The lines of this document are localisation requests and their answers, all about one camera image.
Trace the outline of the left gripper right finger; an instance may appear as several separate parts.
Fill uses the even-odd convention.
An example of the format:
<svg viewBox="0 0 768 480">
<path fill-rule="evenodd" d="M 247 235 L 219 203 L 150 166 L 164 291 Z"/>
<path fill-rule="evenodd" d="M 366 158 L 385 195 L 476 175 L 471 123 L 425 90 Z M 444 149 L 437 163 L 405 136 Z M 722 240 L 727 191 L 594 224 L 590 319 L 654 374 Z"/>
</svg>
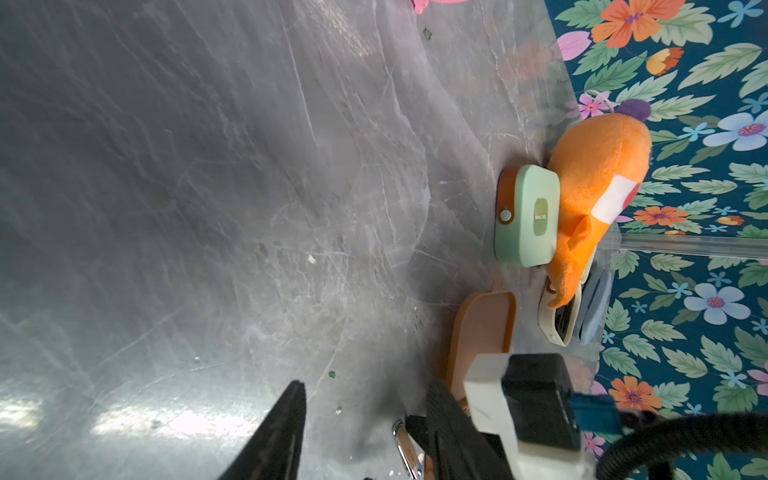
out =
<svg viewBox="0 0 768 480">
<path fill-rule="evenodd" d="M 507 462 L 439 379 L 427 389 L 426 425 L 435 479 L 513 479 Z"/>
</svg>

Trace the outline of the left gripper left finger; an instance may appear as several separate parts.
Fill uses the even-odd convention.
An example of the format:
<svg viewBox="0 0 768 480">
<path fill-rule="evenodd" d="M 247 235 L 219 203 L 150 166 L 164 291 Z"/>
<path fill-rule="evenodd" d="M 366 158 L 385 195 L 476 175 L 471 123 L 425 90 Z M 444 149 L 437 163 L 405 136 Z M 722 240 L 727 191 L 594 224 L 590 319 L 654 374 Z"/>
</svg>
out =
<svg viewBox="0 0 768 480">
<path fill-rule="evenodd" d="M 305 385 L 294 380 L 219 478 L 295 480 L 300 465 L 306 411 Z"/>
</svg>

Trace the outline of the brown clipper case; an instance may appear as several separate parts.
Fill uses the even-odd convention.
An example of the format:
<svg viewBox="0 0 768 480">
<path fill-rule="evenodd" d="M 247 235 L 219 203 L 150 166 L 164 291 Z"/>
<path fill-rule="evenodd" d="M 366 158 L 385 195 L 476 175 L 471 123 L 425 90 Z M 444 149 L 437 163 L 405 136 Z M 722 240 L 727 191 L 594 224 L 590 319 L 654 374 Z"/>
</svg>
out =
<svg viewBox="0 0 768 480">
<path fill-rule="evenodd" d="M 454 318 L 443 380 L 467 415 L 463 380 L 477 355 L 511 351 L 516 307 L 514 293 L 495 277 L 490 290 L 467 297 Z"/>
</svg>

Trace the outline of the cream clipper case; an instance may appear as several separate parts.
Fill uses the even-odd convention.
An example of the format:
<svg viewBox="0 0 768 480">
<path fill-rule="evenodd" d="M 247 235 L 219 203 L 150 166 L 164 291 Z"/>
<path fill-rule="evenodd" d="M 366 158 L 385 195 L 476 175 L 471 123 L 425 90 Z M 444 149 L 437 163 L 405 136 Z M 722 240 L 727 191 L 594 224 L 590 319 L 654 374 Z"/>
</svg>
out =
<svg viewBox="0 0 768 480">
<path fill-rule="evenodd" d="M 557 346 L 568 346 L 573 338 L 580 344 L 586 345 L 594 338 L 588 322 L 595 315 L 598 306 L 597 288 L 601 273 L 595 273 L 593 253 L 581 277 L 579 289 L 572 300 L 557 309 L 549 307 L 549 302 L 555 296 L 552 282 L 547 279 L 540 297 L 538 323 L 545 337 Z"/>
</svg>

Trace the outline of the green clipper case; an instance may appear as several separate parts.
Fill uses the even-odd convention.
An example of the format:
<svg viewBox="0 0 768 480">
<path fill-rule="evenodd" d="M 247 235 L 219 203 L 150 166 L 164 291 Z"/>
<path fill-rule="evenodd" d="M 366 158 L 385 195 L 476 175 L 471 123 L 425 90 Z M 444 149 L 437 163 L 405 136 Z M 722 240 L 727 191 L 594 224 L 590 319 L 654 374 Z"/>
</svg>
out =
<svg viewBox="0 0 768 480">
<path fill-rule="evenodd" d="M 507 167 L 497 185 L 494 253 L 506 265 L 551 262 L 556 250 L 560 180 L 535 164 Z"/>
</svg>

